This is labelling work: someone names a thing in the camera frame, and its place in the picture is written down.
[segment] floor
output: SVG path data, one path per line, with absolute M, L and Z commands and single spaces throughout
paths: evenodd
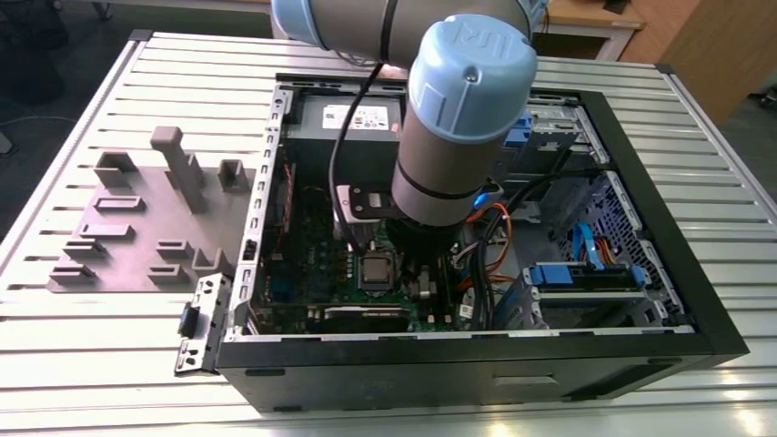
M 114 8 L 114 19 L 103 23 L 90 4 L 64 2 L 62 20 L 71 44 L 50 53 L 64 78 L 64 96 L 39 107 L 22 107 L 0 97 L 0 129 L 18 147 L 11 157 L 0 157 L 0 238 L 14 224 L 72 128 L 72 123 L 64 120 L 35 120 L 2 126 L 7 120 L 34 115 L 78 119 L 135 28 L 271 37 L 265 15 L 150 6 L 115 5 Z M 777 198 L 777 172 L 773 171 L 777 110 L 765 111 L 756 101 L 748 100 L 723 130 L 764 187 Z

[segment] aluminum table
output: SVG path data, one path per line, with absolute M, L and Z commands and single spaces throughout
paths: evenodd
M 777 208 L 672 74 L 545 58 L 537 86 L 605 93 L 752 353 L 615 401 L 260 415 L 219 377 L 176 380 L 182 294 L 52 294 L 48 273 L 104 151 L 163 165 L 179 126 L 203 167 L 263 161 L 275 75 L 364 76 L 291 41 L 135 34 L 0 246 L 0 433 L 295 435 L 777 434 Z

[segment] blue cable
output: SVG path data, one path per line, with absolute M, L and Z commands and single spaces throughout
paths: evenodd
M 575 232 L 572 234 L 572 258 L 575 261 L 580 259 L 580 244 L 585 243 L 585 252 L 588 253 L 588 260 L 592 262 L 597 270 L 605 269 L 605 264 L 599 259 L 599 253 L 596 252 L 596 241 L 593 240 L 592 227 L 588 223 L 579 223 L 575 226 Z

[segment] wooden cabinet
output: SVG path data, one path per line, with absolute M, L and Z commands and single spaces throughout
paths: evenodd
M 777 1 L 632 0 L 647 19 L 620 57 L 668 64 L 717 124 L 777 68 Z

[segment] label sticker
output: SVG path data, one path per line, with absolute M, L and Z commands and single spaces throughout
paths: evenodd
M 459 307 L 459 317 L 461 319 L 472 319 L 472 313 L 475 312 L 475 308 L 469 305 L 461 305 Z
M 324 108 L 324 129 L 341 129 L 343 121 L 348 113 L 348 105 L 328 105 Z M 389 130 L 389 109 L 387 107 L 359 107 L 351 129 L 355 130 Z

